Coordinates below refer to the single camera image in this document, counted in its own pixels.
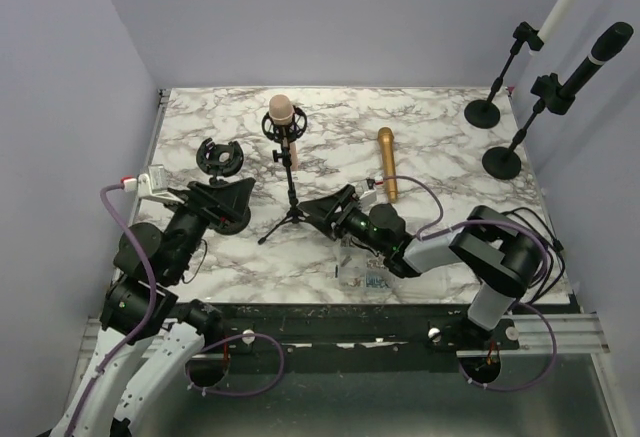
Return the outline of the black tripod mic stand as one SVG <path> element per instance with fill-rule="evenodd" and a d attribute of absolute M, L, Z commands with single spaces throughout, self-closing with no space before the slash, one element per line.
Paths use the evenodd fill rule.
<path fill-rule="evenodd" d="M 263 237 L 258 240 L 259 245 L 263 245 L 267 239 L 281 226 L 285 224 L 298 224 L 307 221 L 306 215 L 299 209 L 299 200 L 296 194 L 295 184 L 291 170 L 291 155 L 286 147 L 286 140 L 296 141 L 301 138 L 307 130 L 308 117 L 306 113 L 298 106 L 294 106 L 294 120 L 287 131 L 279 130 L 275 127 L 274 122 L 267 112 L 261 121 L 261 130 L 263 135 L 270 141 L 280 145 L 280 150 L 272 152 L 273 161 L 280 162 L 286 172 L 287 180 L 287 196 L 289 209 L 284 218 L 274 225 L 274 227 Z"/>

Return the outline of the pink microphone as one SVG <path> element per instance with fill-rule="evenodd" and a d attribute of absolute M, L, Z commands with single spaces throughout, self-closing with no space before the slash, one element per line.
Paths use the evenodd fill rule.
<path fill-rule="evenodd" d="M 294 106 L 290 99 L 284 94 L 273 96 L 269 101 L 269 116 L 277 129 L 287 131 L 294 120 Z M 291 155 L 291 170 L 297 171 L 299 160 L 296 144 L 291 139 L 287 139 L 286 147 Z"/>

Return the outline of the gold microphone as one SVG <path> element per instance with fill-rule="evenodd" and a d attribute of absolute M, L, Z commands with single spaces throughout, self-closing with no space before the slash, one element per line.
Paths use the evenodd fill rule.
<path fill-rule="evenodd" d="M 391 203 L 396 203 L 399 196 L 398 184 L 394 179 L 396 175 L 396 164 L 394 155 L 394 134 L 389 127 L 382 127 L 377 134 L 377 141 L 379 144 L 382 170 L 383 170 L 383 185 L 387 197 Z"/>

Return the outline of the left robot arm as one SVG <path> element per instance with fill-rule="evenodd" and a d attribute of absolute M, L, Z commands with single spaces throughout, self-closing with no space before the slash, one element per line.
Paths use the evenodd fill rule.
<path fill-rule="evenodd" d="M 146 222 L 128 226 L 113 216 L 123 229 L 113 259 L 120 275 L 106 293 L 87 370 L 50 435 L 132 435 L 187 361 L 220 344 L 221 313 L 199 300 L 180 307 L 169 289 L 183 278 L 207 230 L 234 235 L 247 227 L 255 183 L 192 181 L 173 189 L 145 173 L 117 184 L 162 203 L 173 216 L 164 230 Z"/>

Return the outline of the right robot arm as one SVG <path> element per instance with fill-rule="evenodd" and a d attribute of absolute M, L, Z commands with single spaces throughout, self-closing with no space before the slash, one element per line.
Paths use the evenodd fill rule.
<path fill-rule="evenodd" d="M 474 349 L 494 340 L 503 315 L 548 270 L 537 234 L 484 205 L 475 207 L 466 220 L 424 237 L 410 234 L 390 203 L 364 212 L 352 185 L 299 207 L 307 222 L 327 237 L 354 237 L 380 254 L 383 265 L 398 278 L 465 264 L 481 281 L 459 327 L 462 341 Z"/>

